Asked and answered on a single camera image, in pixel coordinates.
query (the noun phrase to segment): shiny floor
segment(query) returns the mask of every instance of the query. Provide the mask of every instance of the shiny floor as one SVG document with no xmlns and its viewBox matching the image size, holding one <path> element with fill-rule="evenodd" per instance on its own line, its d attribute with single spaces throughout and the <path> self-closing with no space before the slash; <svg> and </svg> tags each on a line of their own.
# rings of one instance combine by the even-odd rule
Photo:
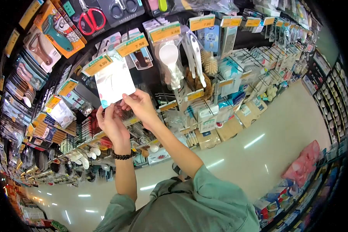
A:
<svg viewBox="0 0 348 232">
<path fill-rule="evenodd" d="M 315 139 L 321 148 L 330 145 L 319 108 L 299 81 L 235 138 L 195 152 L 215 176 L 239 185 L 254 202 L 279 182 L 283 171 Z M 156 183 L 176 175 L 171 165 L 172 161 L 167 161 L 136 171 L 137 209 L 149 201 Z M 42 199 L 35 202 L 49 219 L 59 221 L 71 232 L 93 231 L 116 194 L 115 183 L 105 181 L 82 183 L 78 188 L 44 185 L 27 191 L 30 198 Z"/>
</svg>

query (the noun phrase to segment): person's right hand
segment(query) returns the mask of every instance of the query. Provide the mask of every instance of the person's right hand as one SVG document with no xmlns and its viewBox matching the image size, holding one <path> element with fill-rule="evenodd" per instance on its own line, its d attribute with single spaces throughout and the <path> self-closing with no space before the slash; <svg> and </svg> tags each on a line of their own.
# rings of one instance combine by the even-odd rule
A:
<svg viewBox="0 0 348 232">
<path fill-rule="evenodd" d="M 136 89 L 132 96 L 123 94 L 120 105 L 122 109 L 130 107 L 135 116 L 142 121 L 143 126 L 148 130 L 151 130 L 154 123 L 157 123 L 158 120 L 160 121 L 156 110 L 153 108 L 149 94 L 142 90 Z"/>
</svg>

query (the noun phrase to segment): orange packaging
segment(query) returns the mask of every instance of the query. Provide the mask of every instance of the orange packaging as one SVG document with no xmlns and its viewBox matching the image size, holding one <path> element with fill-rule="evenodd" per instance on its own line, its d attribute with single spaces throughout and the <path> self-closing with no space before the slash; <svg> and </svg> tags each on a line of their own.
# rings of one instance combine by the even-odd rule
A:
<svg viewBox="0 0 348 232">
<path fill-rule="evenodd" d="M 69 26 L 67 21 L 61 16 L 56 7 L 51 3 L 50 0 L 44 3 L 42 8 L 40 9 L 39 14 L 36 16 L 34 20 L 34 24 L 42 30 L 43 23 L 48 20 L 48 16 L 51 15 L 53 17 L 54 29 L 65 38 L 67 38 L 72 44 L 72 50 L 67 51 L 62 48 L 50 35 L 46 35 L 48 40 L 54 45 L 56 49 L 60 51 L 67 59 L 70 58 L 73 54 L 81 50 L 85 47 L 83 41 L 77 36 L 74 30 Z"/>
<path fill-rule="evenodd" d="M 55 6 L 57 8 L 60 15 L 62 15 L 62 17 L 67 21 L 68 25 L 74 30 L 76 35 L 81 39 L 81 41 L 84 44 L 87 44 L 87 40 L 84 38 L 84 36 L 81 34 L 81 32 L 76 28 L 74 23 L 71 21 L 70 17 L 66 14 L 60 0 L 51 0 L 51 2 L 53 3 L 53 6 Z"/>
</svg>

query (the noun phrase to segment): person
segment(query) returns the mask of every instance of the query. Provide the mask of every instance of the person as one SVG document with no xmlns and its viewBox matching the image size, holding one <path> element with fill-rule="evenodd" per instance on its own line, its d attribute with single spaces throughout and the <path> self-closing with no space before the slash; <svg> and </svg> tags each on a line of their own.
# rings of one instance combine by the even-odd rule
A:
<svg viewBox="0 0 348 232">
<path fill-rule="evenodd" d="M 131 96 L 123 94 L 122 97 L 121 109 L 133 110 L 143 126 L 164 146 L 181 175 L 158 183 L 150 194 L 151 200 L 136 211 L 137 181 L 132 158 L 116 159 L 117 194 L 95 232 L 259 231 L 255 209 L 242 189 L 219 180 L 207 170 L 202 160 L 158 118 L 148 93 L 137 89 Z M 112 141 L 114 152 L 129 155 L 130 134 L 118 117 L 119 110 L 111 104 L 103 117 L 100 107 L 98 124 Z"/>
</svg>

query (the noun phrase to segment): foot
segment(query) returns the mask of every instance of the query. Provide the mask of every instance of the foot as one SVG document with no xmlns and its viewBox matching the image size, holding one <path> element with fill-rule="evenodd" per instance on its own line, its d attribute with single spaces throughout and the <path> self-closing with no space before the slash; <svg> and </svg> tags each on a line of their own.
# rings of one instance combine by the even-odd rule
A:
<svg viewBox="0 0 348 232">
<path fill-rule="evenodd" d="M 182 171 L 176 163 L 173 163 L 172 169 L 174 170 L 176 174 L 178 174 L 178 178 L 181 179 L 183 182 L 191 178 L 184 171 Z"/>
</svg>

